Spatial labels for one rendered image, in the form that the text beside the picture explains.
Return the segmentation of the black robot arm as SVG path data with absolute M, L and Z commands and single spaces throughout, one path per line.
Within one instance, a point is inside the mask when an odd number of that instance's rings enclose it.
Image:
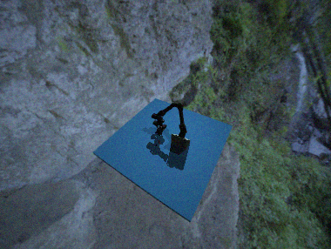
M 177 107 L 178 110 L 179 110 L 179 119 L 180 119 L 180 124 L 179 124 L 180 133 L 179 133 L 179 137 L 185 138 L 185 135 L 186 135 L 187 131 L 186 131 L 186 125 L 184 123 L 184 117 L 183 117 L 183 104 L 181 104 L 181 103 L 178 103 L 178 104 L 172 103 L 168 107 L 166 107 L 164 110 L 159 111 L 159 113 L 157 113 L 157 114 L 153 113 L 152 114 L 152 118 L 157 119 L 158 122 L 161 122 L 162 121 L 162 124 L 163 124 L 165 122 L 165 120 L 162 119 L 162 117 L 169 110 L 171 110 L 171 108 L 173 108 L 173 107 Z

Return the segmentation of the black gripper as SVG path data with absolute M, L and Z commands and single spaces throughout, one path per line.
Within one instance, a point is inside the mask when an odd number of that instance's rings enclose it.
M 158 125 L 159 126 L 162 126 L 162 131 L 163 131 L 163 129 L 165 129 L 166 127 L 167 127 L 167 125 L 166 124 L 162 124 L 162 121 L 161 122 L 158 122 L 158 121 L 156 121 L 156 120 L 154 120 L 153 121 L 153 124 L 158 128 Z

